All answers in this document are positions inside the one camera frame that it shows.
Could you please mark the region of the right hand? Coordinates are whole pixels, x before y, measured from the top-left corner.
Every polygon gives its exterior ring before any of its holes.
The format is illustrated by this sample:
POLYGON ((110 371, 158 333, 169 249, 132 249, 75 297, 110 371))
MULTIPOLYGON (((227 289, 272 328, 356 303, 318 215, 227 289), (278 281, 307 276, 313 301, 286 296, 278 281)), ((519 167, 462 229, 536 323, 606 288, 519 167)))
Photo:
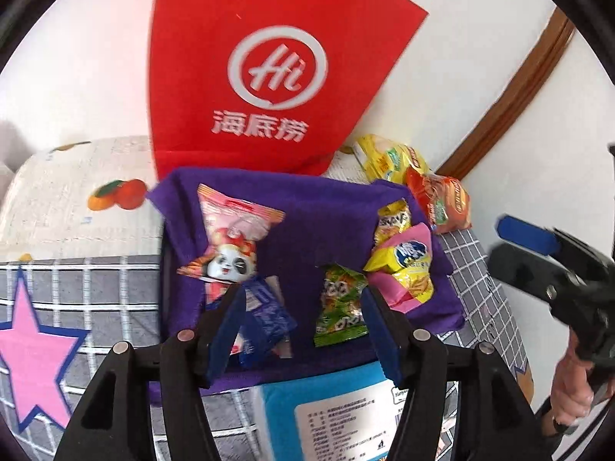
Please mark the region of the right hand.
POLYGON ((590 413, 594 398, 588 382, 593 363, 581 360, 577 347, 577 335, 570 330, 566 353, 555 367, 550 392, 553 419, 566 427, 590 413))

